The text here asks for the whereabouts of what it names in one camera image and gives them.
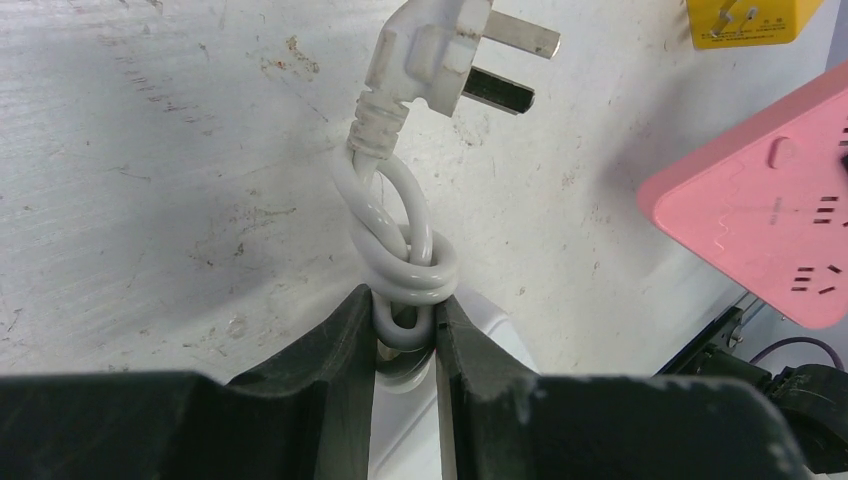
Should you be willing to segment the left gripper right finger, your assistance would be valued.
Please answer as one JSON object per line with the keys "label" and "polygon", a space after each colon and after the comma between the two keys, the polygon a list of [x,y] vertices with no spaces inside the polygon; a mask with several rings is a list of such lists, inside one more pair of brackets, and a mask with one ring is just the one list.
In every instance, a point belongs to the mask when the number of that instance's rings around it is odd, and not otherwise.
{"label": "left gripper right finger", "polygon": [[475,479],[807,479],[779,411],[737,380],[546,376],[436,306],[436,357],[459,370]]}

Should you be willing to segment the pink triangular socket adapter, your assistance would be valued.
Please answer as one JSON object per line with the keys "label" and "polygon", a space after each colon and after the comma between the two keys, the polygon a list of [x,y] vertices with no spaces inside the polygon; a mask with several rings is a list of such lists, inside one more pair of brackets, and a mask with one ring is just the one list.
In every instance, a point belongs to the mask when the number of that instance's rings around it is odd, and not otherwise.
{"label": "pink triangular socket adapter", "polygon": [[809,328],[847,314],[847,68],[838,65],[645,181],[658,229]]}

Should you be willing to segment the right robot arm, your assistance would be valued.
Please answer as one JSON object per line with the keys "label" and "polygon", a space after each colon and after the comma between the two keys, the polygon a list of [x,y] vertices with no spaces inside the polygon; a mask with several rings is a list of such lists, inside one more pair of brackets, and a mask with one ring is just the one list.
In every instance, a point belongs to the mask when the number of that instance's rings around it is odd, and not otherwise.
{"label": "right robot arm", "polygon": [[[764,348],[751,360],[734,355],[739,333],[751,309],[731,306],[711,321],[658,373],[726,377],[741,380],[764,394],[784,415],[815,474],[847,472],[847,371],[835,350],[809,337],[790,337]],[[782,346],[808,343],[822,348],[831,365],[786,367],[772,374],[758,366]]]}

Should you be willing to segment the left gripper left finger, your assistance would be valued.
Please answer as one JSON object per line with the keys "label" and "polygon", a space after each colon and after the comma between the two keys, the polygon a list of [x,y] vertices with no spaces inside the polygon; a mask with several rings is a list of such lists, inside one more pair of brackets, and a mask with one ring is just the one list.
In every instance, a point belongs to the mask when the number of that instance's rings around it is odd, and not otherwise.
{"label": "left gripper left finger", "polygon": [[5,479],[364,479],[376,337],[355,288],[220,383],[187,371],[5,377]]}

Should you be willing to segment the white power strip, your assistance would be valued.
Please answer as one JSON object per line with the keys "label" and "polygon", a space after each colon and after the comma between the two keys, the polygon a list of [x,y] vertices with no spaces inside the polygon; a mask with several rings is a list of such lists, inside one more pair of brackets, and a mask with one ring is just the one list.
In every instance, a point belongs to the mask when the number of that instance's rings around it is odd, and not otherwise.
{"label": "white power strip", "polygon": [[433,355],[409,381],[375,384],[370,479],[475,479],[478,468],[461,431],[469,424],[460,371]]}

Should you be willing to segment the yellow cube adapter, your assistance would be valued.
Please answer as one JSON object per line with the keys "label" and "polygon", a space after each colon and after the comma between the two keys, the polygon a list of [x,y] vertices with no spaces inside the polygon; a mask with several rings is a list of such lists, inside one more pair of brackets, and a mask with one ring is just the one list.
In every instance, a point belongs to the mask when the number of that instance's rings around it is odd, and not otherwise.
{"label": "yellow cube adapter", "polygon": [[699,50],[788,44],[823,0],[689,0],[693,46]]}

